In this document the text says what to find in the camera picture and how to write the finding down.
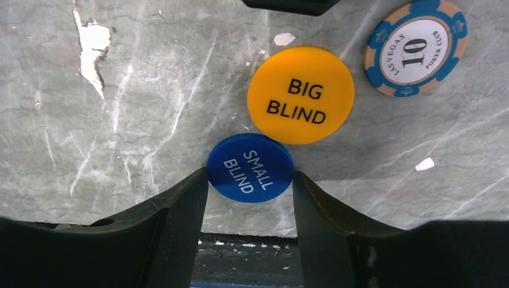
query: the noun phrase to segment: white paint chip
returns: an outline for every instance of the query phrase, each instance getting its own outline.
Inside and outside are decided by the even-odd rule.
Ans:
[[[291,33],[281,33],[274,37],[274,43],[278,46],[286,46],[295,40]]]
[[[415,166],[415,170],[424,171],[433,168],[434,166],[435,162],[433,162],[431,158],[426,158],[421,163],[419,163],[419,165]]]
[[[83,78],[92,84],[101,98],[104,99],[103,82],[95,62],[110,46],[110,29],[97,24],[93,19],[86,26],[82,26],[81,18],[76,10],[76,4],[74,4],[73,13],[82,49],[80,54],[80,73]]]

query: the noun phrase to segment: blue and tan poker chip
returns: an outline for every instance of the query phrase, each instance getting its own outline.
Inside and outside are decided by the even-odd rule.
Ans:
[[[416,0],[390,13],[371,34],[364,69],[380,92],[407,97],[442,81],[466,49],[463,13],[445,0]]]

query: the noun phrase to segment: scratched gray surface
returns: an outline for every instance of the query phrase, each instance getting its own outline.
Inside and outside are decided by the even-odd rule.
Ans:
[[[402,0],[342,0],[321,17],[252,10],[239,0],[79,0],[82,19],[116,30],[98,65],[103,100],[78,73],[71,0],[2,1],[0,214],[89,224],[171,187],[221,139],[257,132],[245,105],[248,81],[282,49],[274,37],[290,32],[297,39],[289,46],[340,56],[356,86],[336,133],[289,147],[297,168],[397,227],[507,220],[509,5],[453,2],[469,26],[462,60],[430,92],[396,99],[369,85],[362,56],[371,30]],[[417,172],[427,157],[436,166]],[[211,189],[203,230],[295,236],[291,191],[247,205]]]

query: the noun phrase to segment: gray marble surface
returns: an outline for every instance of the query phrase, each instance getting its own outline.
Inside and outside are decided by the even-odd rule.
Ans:
[[[403,0],[342,0],[321,17],[239,0],[76,0],[112,31],[98,63],[104,99],[79,74],[71,0],[0,4],[0,214],[89,224],[164,191],[221,139],[258,132],[248,83],[274,37],[340,56],[356,96],[333,135],[289,146],[298,169],[385,223],[509,217],[509,5],[454,0],[469,40],[455,70],[423,95],[391,98],[366,79],[372,29]],[[435,167],[417,172],[430,157]],[[209,192],[206,232],[295,236],[291,191],[260,204]]]

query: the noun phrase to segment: crown symbol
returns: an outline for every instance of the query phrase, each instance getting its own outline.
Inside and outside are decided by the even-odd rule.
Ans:
[[[414,90],[412,88],[405,88],[401,90],[401,94],[408,96],[408,94],[412,93]]]
[[[382,42],[387,35],[387,31],[384,29],[376,34],[376,42]]]
[[[463,26],[465,25],[465,23],[461,20],[458,20],[454,23],[454,32],[455,33],[461,33],[463,32]]]

